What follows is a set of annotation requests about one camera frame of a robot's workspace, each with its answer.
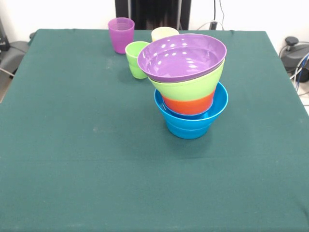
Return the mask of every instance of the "cable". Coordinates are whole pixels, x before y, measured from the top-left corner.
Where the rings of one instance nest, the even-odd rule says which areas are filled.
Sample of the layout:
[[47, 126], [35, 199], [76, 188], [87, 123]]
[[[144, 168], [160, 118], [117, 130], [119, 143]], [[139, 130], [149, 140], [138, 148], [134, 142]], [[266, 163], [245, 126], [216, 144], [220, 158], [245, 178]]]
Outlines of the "cable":
[[283, 50], [285, 49], [285, 48], [287, 48], [289, 45], [286, 45], [286, 46], [284, 46], [281, 50], [280, 50], [280, 52], [279, 52], [279, 57], [281, 58], [281, 53], [283, 52]]
[[303, 60], [308, 59], [308, 56], [309, 56], [309, 52], [297, 64], [296, 69], [295, 69], [295, 73], [294, 73], [294, 84], [296, 83], [296, 75], [297, 75], [298, 68], [299, 68], [300, 64], [302, 64]]
[[213, 8], [214, 8], [213, 20], [216, 20], [216, 0], [213, 0]]
[[0, 71], [4, 72], [6, 74], [9, 74], [10, 76], [15, 76], [13, 73], [6, 71], [5, 69], [0, 68]]
[[301, 77], [301, 74], [302, 74], [302, 72], [303, 72], [303, 68], [304, 68], [304, 66], [305, 66], [305, 64], [306, 64], [306, 61], [308, 60], [308, 56], [303, 60], [302, 67], [301, 67], [301, 71], [300, 71], [300, 73], [299, 73], [298, 80], [297, 80], [296, 92], [297, 92], [298, 89], [299, 89], [300, 77]]
[[221, 27], [222, 27], [222, 30], [224, 30], [222, 23], [220, 23], [220, 22], [218, 22], [218, 21], [215, 21], [215, 20], [212, 20], [212, 21], [209, 21], [209, 22], [204, 23], [204, 24], [203, 24], [202, 26], [200, 26], [197, 30], [200, 30], [200, 29], [201, 29], [203, 26], [205, 26], [206, 24], [212, 23], [212, 22], [219, 23], [219, 24], [221, 25]]
[[[300, 71], [302, 71], [302, 68], [300, 68], [300, 69], [297, 71], [296, 75], [299, 74]], [[293, 74], [292, 76], [290, 76], [290, 80], [292, 80], [292, 79], [294, 79], [294, 78], [295, 78], [295, 74]]]
[[222, 10], [222, 5], [221, 5], [221, 0], [219, 0], [219, 4], [220, 4], [220, 8], [221, 8], [221, 12], [222, 12], [222, 14], [223, 14], [223, 18], [222, 18], [222, 24], [223, 24], [223, 22], [224, 22], [224, 12], [223, 12], [223, 10]]

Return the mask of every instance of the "purple bowl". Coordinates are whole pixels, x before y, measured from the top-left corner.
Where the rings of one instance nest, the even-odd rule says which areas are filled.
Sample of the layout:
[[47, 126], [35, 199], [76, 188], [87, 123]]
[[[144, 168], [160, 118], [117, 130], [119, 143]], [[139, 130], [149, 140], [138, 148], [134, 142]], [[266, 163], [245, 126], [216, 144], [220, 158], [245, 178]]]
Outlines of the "purple bowl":
[[154, 41], [138, 57], [140, 69], [158, 82], [181, 82], [206, 75], [226, 57], [226, 46], [209, 35], [180, 34]]

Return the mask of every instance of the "blue bowl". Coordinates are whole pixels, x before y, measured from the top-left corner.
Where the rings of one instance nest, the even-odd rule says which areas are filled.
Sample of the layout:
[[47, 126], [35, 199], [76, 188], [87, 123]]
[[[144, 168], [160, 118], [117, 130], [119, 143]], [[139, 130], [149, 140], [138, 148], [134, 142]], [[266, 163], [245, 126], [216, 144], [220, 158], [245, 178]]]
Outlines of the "blue bowl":
[[154, 100], [159, 110], [163, 114], [169, 131], [182, 139], [196, 139], [204, 135], [210, 124], [222, 113], [228, 102], [226, 88], [219, 82], [214, 93], [211, 108], [200, 115], [197, 119], [186, 119], [174, 116], [164, 106], [161, 93], [154, 91]]

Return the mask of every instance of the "green bowl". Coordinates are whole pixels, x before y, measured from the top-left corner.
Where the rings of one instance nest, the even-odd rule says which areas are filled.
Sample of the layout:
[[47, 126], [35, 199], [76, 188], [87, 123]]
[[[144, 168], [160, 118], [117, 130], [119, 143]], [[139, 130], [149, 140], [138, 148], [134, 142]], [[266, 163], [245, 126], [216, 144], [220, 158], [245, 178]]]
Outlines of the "green bowl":
[[170, 99], [178, 101], [200, 99], [211, 94], [216, 88], [222, 74], [224, 61], [212, 72], [193, 80], [176, 83], [161, 83], [150, 78], [149, 80], [162, 95]]

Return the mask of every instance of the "green cup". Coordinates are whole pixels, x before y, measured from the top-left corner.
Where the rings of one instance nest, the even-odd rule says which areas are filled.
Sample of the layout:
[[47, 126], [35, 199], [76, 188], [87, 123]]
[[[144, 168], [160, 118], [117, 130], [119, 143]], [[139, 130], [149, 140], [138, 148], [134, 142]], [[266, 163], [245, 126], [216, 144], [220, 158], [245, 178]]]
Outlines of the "green cup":
[[126, 46], [126, 58], [129, 62], [129, 68], [132, 75], [137, 79], [144, 79], [147, 75], [139, 68], [137, 64], [137, 57], [139, 56], [142, 49], [149, 43], [145, 41], [136, 41], [129, 43]]

